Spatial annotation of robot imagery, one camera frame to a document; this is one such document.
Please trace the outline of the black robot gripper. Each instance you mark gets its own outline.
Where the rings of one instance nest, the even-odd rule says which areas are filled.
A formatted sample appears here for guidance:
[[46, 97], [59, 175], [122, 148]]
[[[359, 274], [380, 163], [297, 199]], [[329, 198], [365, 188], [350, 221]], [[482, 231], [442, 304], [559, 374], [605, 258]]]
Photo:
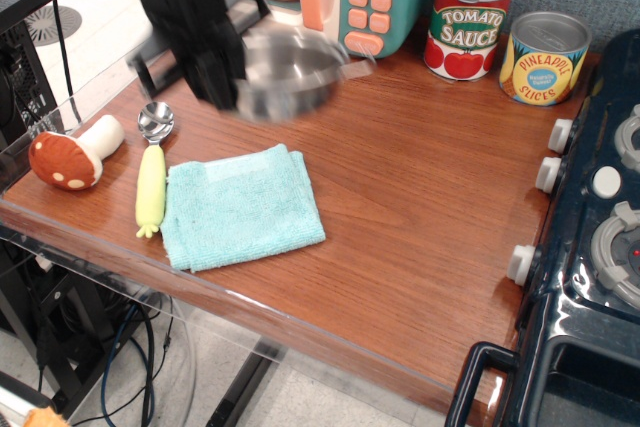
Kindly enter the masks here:
[[129, 58], [145, 93], [154, 97], [183, 77], [193, 94], [234, 110], [235, 82], [245, 77], [244, 46], [225, 0], [140, 0], [152, 36]]

